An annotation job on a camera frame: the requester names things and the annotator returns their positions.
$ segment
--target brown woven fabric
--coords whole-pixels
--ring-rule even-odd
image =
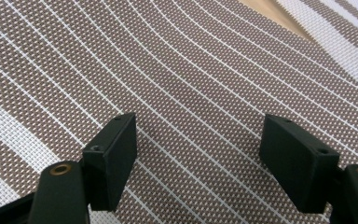
[[[327,222],[258,158],[265,113],[358,163],[358,84],[234,0],[0,2],[0,206],[131,111],[138,160],[117,212],[93,223]]]

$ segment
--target woven vinyl fabric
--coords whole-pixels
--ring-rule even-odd
[[[358,0],[277,0],[358,81]]]
[[[92,223],[327,222],[258,158],[266,113],[358,163],[357,82],[235,0],[0,1],[0,206],[131,111],[138,159]]]

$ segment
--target wooden surface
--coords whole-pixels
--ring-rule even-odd
[[[310,35],[274,0],[239,0],[289,31],[313,41]]]

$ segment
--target woven mat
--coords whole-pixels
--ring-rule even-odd
[[[358,81],[358,0],[277,0]]]
[[[358,84],[318,44],[235,0],[0,1],[0,206],[137,113],[116,213],[91,223],[325,223],[258,158],[265,113],[358,163]]]

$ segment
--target placemat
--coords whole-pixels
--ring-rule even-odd
[[[131,111],[131,179],[91,223],[326,223],[259,159],[266,113],[358,163],[357,82],[235,0],[0,1],[0,206]]]

